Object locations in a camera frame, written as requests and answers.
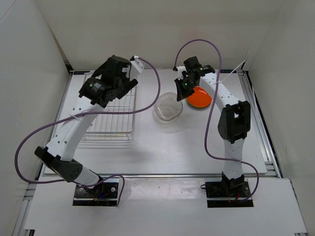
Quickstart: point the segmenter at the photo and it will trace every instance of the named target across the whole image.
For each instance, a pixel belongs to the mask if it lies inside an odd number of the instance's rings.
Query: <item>white table surface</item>
[[[161,95],[176,93],[174,79],[177,73],[171,69],[160,69]],[[61,117],[68,117],[78,97],[84,75],[72,76],[63,104]],[[149,105],[157,93],[157,79],[151,69],[138,77],[136,108]],[[223,83],[240,100],[245,100],[237,74],[232,74]],[[157,123],[152,115],[153,108],[135,115],[134,141],[129,146],[108,146],[97,142],[79,145],[74,159],[99,174],[220,174],[223,161],[210,158],[204,151],[203,140],[210,106],[196,110],[183,101],[184,109],[177,121],[168,125]],[[218,157],[224,155],[223,140],[217,129],[220,112],[215,107],[209,131],[208,149]],[[252,163],[260,173],[266,173],[262,150],[253,125],[243,148],[243,160]],[[244,173],[253,169],[243,165]],[[48,168],[46,174],[52,173]]]
[[[249,179],[250,189],[255,178]],[[294,236],[306,228],[288,179],[262,178],[254,207],[207,208],[201,178],[127,179],[118,207],[72,206],[75,184],[39,184],[34,236]]]

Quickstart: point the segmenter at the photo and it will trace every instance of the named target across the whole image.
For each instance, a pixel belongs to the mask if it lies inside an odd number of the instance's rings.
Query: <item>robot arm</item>
[[[143,64],[136,56],[130,61],[117,56],[110,57],[80,89],[70,114],[74,119],[65,122],[46,147],[36,149],[35,155],[67,182],[92,185],[100,181],[97,174],[73,159],[79,142],[97,114],[79,118],[76,114],[100,112],[108,102],[122,98],[137,85],[135,78],[143,69]],[[88,190],[95,195],[99,192],[97,186]]]
[[[185,66],[178,66],[177,100],[180,101],[193,94],[193,88],[202,87],[214,97],[216,90],[216,74],[214,69],[207,65],[201,66],[197,57],[184,61]],[[250,104],[239,101],[223,84],[218,84],[216,104],[221,112],[218,123],[220,136],[224,141],[224,156],[239,162],[225,161],[222,180],[227,189],[233,189],[243,184],[242,149],[247,132],[250,130]]]

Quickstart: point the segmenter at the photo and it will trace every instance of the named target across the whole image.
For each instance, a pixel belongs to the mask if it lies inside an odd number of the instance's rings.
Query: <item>orange object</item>
[[[187,102],[196,108],[205,108],[212,102],[212,97],[201,87],[193,89],[195,93],[187,98]]]

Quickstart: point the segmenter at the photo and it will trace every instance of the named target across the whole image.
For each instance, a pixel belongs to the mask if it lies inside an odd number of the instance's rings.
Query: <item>clear plastic bowl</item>
[[[183,111],[183,103],[176,100],[177,95],[167,92],[154,104],[153,117],[160,124],[170,124],[177,120]]]

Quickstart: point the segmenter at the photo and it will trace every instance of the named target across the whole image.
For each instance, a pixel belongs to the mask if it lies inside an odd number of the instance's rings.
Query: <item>white wall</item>
[[[286,0],[250,68],[285,177],[315,235],[315,1]]]
[[[95,69],[112,54],[139,55],[173,67],[179,48],[212,40],[224,68],[256,54],[284,0],[36,0],[74,69]],[[180,61],[198,56],[218,67],[218,55],[198,42]]]
[[[69,75],[52,34],[33,0],[0,0],[0,235],[14,229],[27,184],[14,169],[14,153],[31,131],[55,120]],[[34,178],[33,154],[47,130],[23,148],[19,165]]]

